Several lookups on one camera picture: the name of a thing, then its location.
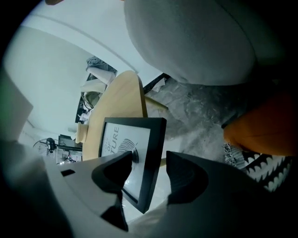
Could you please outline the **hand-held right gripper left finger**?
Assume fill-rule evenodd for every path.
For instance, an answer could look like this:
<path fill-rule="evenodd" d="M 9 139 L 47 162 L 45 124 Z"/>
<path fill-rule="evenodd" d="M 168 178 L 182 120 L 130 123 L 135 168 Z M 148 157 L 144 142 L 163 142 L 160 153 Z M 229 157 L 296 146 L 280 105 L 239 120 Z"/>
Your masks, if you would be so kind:
<path fill-rule="evenodd" d="M 132 153 L 66 165 L 45 160 L 55 199 L 75 238 L 131 238 L 122 208 L 122 188 L 132 167 Z"/>

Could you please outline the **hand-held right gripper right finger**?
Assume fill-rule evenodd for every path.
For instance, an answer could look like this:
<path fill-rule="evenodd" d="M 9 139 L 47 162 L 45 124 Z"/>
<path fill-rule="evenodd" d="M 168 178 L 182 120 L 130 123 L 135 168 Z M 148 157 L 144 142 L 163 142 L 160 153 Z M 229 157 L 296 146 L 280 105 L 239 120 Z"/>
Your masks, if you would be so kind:
<path fill-rule="evenodd" d="M 130 222 L 141 238 L 275 238 L 279 213 L 270 194 L 240 170 L 183 153 L 166 153 L 171 194 Z"/>

